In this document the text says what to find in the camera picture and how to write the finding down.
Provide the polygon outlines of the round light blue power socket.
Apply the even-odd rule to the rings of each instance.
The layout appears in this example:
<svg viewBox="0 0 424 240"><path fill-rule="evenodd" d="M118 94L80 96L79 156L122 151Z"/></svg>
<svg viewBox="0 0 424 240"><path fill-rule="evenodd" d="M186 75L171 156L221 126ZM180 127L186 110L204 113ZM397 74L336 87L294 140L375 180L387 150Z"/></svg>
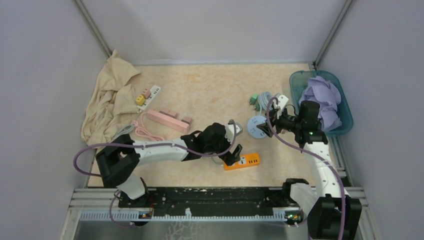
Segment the round light blue power socket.
<svg viewBox="0 0 424 240"><path fill-rule="evenodd" d="M266 118L262 115L255 115L251 117L247 122L247 131L249 135L255 139L263 139L267 137L267 134L259 129L257 125L264 124Z"/></svg>

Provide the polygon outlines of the orange power strip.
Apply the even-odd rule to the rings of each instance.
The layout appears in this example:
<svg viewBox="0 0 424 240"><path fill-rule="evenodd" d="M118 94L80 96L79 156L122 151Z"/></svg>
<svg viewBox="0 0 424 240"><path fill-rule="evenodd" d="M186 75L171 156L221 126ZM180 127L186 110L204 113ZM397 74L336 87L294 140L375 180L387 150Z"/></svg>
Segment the orange power strip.
<svg viewBox="0 0 424 240"><path fill-rule="evenodd" d="M258 153L243 154L240 156L240 160L232 165L223 165L225 171L239 170L250 167L258 166L261 163L261 159Z"/></svg>

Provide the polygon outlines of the green USB charger plug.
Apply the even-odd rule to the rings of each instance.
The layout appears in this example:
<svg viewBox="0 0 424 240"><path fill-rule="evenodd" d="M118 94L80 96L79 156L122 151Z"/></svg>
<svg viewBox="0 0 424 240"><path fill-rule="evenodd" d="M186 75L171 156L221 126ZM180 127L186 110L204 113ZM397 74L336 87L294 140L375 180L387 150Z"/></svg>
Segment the green USB charger plug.
<svg viewBox="0 0 424 240"><path fill-rule="evenodd" d="M255 107L254 107L254 110L255 110L256 112L260 112L260 111L262 110L261 105L260 105L260 104L256 104L256 105L255 105Z"/></svg>
<svg viewBox="0 0 424 240"><path fill-rule="evenodd" d="M257 103L258 96L259 95L257 93L252 94L250 96L250 99L249 99L249 104L250 105L255 105Z"/></svg>

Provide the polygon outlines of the pink power strip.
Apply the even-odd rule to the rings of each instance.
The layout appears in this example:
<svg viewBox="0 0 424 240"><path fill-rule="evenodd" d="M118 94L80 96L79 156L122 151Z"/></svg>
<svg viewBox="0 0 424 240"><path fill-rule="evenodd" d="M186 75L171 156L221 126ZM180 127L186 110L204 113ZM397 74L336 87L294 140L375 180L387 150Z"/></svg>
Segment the pink power strip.
<svg viewBox="0 0 424 240"><path fill-rule="evenodd" d="M171 129L174 129L176 131L179 131L183 134L187 134L191 129L191 125L188 125L185 122L181 121L183 118L181 119L178 118L179 113L177 118L173 118L168 115L160 113L160 111L149 109L147 110L145 115L147 116L148 119L156 123L162 124L166 127L169 127Z"/></svg>

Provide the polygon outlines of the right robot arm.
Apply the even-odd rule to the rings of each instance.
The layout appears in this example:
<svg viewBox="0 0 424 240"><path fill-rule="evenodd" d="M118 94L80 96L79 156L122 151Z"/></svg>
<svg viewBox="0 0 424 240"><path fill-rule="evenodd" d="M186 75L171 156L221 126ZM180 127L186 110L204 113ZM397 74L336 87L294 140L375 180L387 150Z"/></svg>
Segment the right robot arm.
<svg viewBox="0 0 424 240"><path fill-rule="evenodd" d="M315 187L301 179L286 181L281 199L287 206L298 204L306 215L308 237L314 240L353 240L362 204L343 185L329 155L329 142L321 130L320 105L303 101L297 115L287 113L283 100L272 97L266 108L266 122L257 127L269 137L304 155Z"/></svg>

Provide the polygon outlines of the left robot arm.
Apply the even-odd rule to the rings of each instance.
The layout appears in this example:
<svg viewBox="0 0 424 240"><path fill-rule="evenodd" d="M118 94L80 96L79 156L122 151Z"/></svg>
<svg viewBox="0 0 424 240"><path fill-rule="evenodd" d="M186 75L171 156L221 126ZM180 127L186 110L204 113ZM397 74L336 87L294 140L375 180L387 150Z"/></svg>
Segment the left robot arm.
<svg viewBox="0 0 424 240"><path fill-rule="evenodd" d="M142 165L163 161L186 162L202 157L219 157L225 164L238 162L243 147L236 138L243 132L233 120L227 125L217 122L203 131L194 131L178 138L162 141L134 140L129 134L119 136L111 143L102 144L95 156L105 188L117 188L138 207L149 203L150 193L134 170Z"/></svg>

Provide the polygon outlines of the yellow USB charger plug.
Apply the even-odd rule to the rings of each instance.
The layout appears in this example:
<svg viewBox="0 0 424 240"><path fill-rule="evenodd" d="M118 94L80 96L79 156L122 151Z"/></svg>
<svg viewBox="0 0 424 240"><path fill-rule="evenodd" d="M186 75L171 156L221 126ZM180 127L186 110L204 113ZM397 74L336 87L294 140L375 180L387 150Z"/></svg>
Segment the yellow USB charger plug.
<svg viewBox="0 0 424 240"><path fill-rule="evenodd" d="M145 102L146 102L146 98L142 94L137 96L136 99L135 99L135 103L138 106L143 106Z"/></svg>

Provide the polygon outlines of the teal plastic basket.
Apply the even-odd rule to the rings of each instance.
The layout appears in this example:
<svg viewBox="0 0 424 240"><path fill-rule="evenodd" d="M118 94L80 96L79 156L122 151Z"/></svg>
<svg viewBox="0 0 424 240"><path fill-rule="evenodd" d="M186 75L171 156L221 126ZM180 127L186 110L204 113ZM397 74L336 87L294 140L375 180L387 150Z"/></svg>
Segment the teal plastic basket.
<svg viewBox="0 0 424 240"><path fill-rule="evenodd" d="M326 132L327 137L339 137L348 133L353 125L354 120L349 108L349 104L346 100L345 93L339 79L331 72L325 70L299 70L291 74L289 77L289 86L291 92L292 102L297 114L300 109L299 100L302 96L303 91L308 86L308 80L316 76L323 77L326 81L332 83L339 91L341 96L341 103L337 105L337 116L341 120L341 126L331 131Z"/></svg>

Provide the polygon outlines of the lavender cloth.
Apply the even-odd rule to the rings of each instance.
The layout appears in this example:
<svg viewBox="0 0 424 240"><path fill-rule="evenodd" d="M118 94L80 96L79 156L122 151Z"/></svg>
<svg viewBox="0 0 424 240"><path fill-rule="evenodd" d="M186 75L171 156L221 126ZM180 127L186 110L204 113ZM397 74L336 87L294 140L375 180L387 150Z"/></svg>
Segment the lavender cloth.
<svg viewBox="0 0 424 240"><path fill-rule="evenodd" d="M303 90L298 103L301 104L303 101L318 103L318 119L321 123L321 130L329 132L342 125L337 114L341 100L341 94L333 83L321 76L316 76L309 78L307 87Z"/></svg>

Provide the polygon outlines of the white power strip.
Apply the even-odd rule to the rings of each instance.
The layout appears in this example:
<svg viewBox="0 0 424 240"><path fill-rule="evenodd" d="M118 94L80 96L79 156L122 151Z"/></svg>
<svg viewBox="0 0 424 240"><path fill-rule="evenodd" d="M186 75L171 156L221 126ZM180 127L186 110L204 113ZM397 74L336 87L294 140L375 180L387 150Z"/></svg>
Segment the white power strip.
<svg viewBox="0 0 424 240"><path fill-rule="evenodd" d="M139 112L145 111L146 109L148 109L149 105L154 101L154 99L159 95L159 93L161 92L161 87L157 86L157 85L153 85L151 88L148 88L151 92L151 95L148 99L146 99L145 103L143 106L137 106L137 108L139 109Z"/></svg>

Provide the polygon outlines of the pink charger on white strip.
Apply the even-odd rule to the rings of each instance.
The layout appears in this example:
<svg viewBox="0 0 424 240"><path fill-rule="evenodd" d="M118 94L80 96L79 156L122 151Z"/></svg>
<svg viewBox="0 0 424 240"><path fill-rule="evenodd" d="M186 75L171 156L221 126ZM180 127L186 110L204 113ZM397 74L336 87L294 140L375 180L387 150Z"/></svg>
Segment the pink charger on white strip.
<svg viewBox="0 0 424 240"><path fill-rule="evenodd" d="M141 95L142 95L145 99L148 99L148 98L151 96L151 91L150 91L148 88L145 88L145 89L142 91Z"/></svg>

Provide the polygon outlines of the beige cloth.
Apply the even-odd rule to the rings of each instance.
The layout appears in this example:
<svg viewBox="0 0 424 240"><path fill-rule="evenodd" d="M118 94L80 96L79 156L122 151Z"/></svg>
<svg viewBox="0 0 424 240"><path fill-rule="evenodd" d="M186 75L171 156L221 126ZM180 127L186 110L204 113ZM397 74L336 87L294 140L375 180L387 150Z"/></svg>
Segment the beige cloth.
<svg viewBox="0 0 424 240"><path fill-rule="evenodd" d="M97 76L95 88L85 111L81 139L87 145L110 142L139 111L136 93L130 83L141 74L115 49Z"/></svg>

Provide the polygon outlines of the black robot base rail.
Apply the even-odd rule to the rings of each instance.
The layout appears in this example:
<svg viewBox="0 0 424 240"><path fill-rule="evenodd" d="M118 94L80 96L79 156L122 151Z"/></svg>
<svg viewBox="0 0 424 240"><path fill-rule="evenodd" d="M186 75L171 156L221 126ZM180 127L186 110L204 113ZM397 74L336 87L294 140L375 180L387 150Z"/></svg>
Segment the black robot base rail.
<svg viewBox="0 0 424 240"><path fill-rule="evenodd" d="M267 217L278 208L300 209L281 187L154 187L137 199L121 193L118 206L147 208L155 217L181 217L186 209L194 217Z"/></svg>

